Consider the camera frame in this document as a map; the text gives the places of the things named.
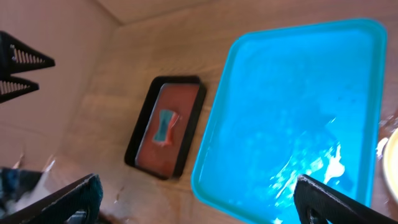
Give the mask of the orange and green sponge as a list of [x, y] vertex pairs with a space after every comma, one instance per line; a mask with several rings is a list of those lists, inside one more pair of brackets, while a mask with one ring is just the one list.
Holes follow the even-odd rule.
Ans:
[[172, 131], [179, 117], [179, 114], [172, 110], [160, 110], [159, 126], [152, 142], [162, 147], [172, 145]]

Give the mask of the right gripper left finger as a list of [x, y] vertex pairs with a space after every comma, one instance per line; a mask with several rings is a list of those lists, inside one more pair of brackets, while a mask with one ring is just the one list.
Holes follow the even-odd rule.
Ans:
[[94, 223], [100, 213], [103, 188], [98, 175], [86, 175], [72, 184], [1, 219], [1, 224], [64, 223], [85, 212], [81, 223]]

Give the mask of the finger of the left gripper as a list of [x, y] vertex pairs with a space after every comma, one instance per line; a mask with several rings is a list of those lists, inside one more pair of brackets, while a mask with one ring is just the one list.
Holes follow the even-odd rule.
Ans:
[[1, 103], [39, 90], [39, 84], [19, 77], [1, 78]]
[[34, 50], [7, 32], [1, 31], [2, 74], [10, 75], [54, 66], [53, 58]]

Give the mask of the yellow plate with ketchup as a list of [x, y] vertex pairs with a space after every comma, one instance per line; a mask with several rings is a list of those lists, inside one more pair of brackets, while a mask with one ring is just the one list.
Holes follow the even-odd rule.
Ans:
[[384, 172], [384, 179], [391, 193], [394, 201], [397, 203], [397, 172], [398, 172], [398, 159], [397, 159], [397, 129], [392, 133], [384, 148], [382, 158], [382, 169]]

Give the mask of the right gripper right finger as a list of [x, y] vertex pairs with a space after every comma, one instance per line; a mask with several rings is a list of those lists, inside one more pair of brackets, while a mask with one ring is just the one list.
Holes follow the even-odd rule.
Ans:
[[297, 178], [294, 204], [301, 223], [397, 224], [305, 174]]

